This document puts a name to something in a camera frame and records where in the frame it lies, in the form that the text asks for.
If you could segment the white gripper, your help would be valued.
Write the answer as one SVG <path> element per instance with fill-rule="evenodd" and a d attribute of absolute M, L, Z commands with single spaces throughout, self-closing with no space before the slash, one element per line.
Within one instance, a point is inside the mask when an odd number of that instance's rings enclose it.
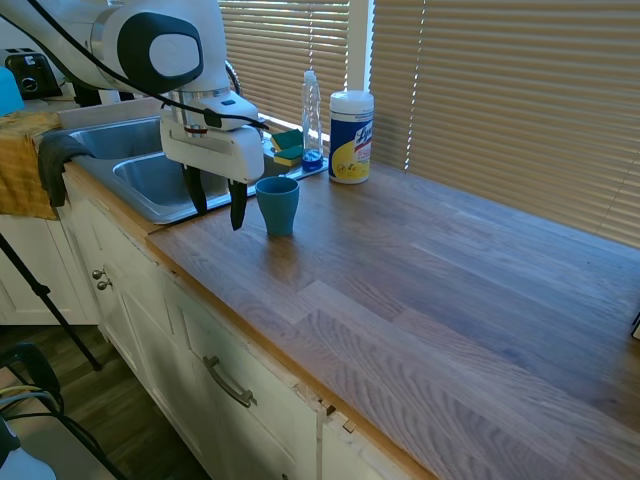
<path fill-rule="evenodd" d="M 228 180 L 230 220 L 234 231 L 244 222 L 248 199 L 245 183 L 257 181 L 264 174 L 264 151 L 258 131 L 241 126 L 231 131 L 208 129 L 193 137 L 168 111 L 160 116 L 161 145 L 165 156 L 182 165 L 185 186 L 199 216 L 207 213 L 207 199 L 201 170 Z"/>

